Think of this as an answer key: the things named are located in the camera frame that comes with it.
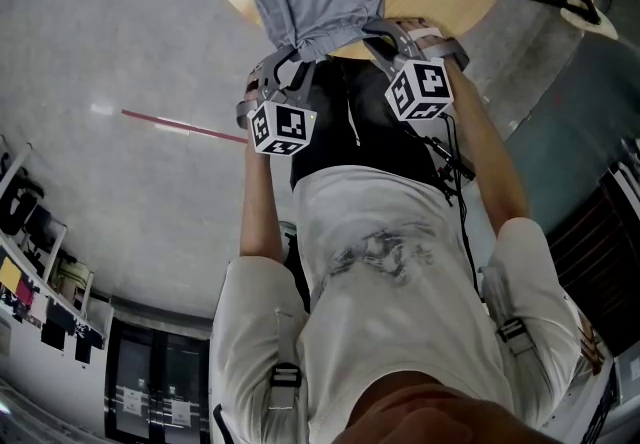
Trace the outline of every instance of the gray tiled floor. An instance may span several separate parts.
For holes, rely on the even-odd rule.
[[[243,147],[120,110],[239,134],[233,108],[271,50],[265,35],[226,0],[0,1],[0,132],[14,148],[34,144],[28,167],[68,224],[66,247],[106,293],[212,316],[237,250]],[[499,0],[462,38],[505,135],[539,94],[514,103],[501,90],[549,19],[535,4]],[[548,33],[575,38],[568,27]],[[571,51],[543,53],[560,49]],[[280,217],[291,219],[286,162],[274,178]]]

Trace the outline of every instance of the red line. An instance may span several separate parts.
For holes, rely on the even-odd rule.
[[[218,131],[212,131],[206,128],[199,128],[196,126],[191,126],[189,124],[181,124],[180,122],[173,122],[172,120],[162,119],[160,117],[153,117],[151,115],[145,115],[144,113],[132,112],[129,110],[121,110],[123,115],[127,117],[133,117],[134,119],[146,120],[149,122],[153,122],[155,124],[162,124],[163,126],[170,126],[178,129],[185,129],[187,131],[192,131],[194,133],[200,133],[201,135],[213,136],[216,138],[222,138],[224,140],[230,140],[231,142],[238,142],[241,144],[246,144],[247,139],[241,138],[239,136],[227,135],[226,133],[219,133]]]

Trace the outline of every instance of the white t-shirt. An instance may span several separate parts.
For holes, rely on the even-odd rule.
[[[229,267],[214,321],[214,392],[236,435],[268,440],[256,412],[264,410],[277,362],[276,309],[296,321],[313,444],[331,443],[366,388],[397,371],[423,372],[517,415],[526,406],[535,426],[546,420],[569,385],[579,341],[537,224],[507,222],[492,263],[504,268],[514,315],[538,349],[543,395],[516,392],[517,374],[504,363],[438,190],[341,166],[302,179],[294,196],[311,315],[286,268],[240,258]]]

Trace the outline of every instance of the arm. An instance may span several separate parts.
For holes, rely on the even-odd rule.
[[[489,120],[475,85],[451,59],[445,60],[453,106],[471,150],[482,202],[496,235],[512,218],[529,217],[522,181],[504,142]]]
[[[240,257],[260,256],[283,263],[269,156],[255,152],[251,132],[245,151],[244,183]]]

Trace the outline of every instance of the person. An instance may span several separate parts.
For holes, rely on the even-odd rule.
[[[214,399],[238,442],[554,442],[533,428],[572,379],[576,314],[475,86],[450,58],[445,66],[497,236],[489,265],[506,278],[534,364],[519,362],[522,350],[501,339],[474,290],[429,151],[385,100],[389,80],[368,61],[323,61],[309,98],[311,143],[291,172],[310,315],[282,264],[269,156],[251,137],[245,153],[240,254],[212,344]],[[288,371],[274,369],[282,362]],[[293,383],[278,380],[287,373]]]

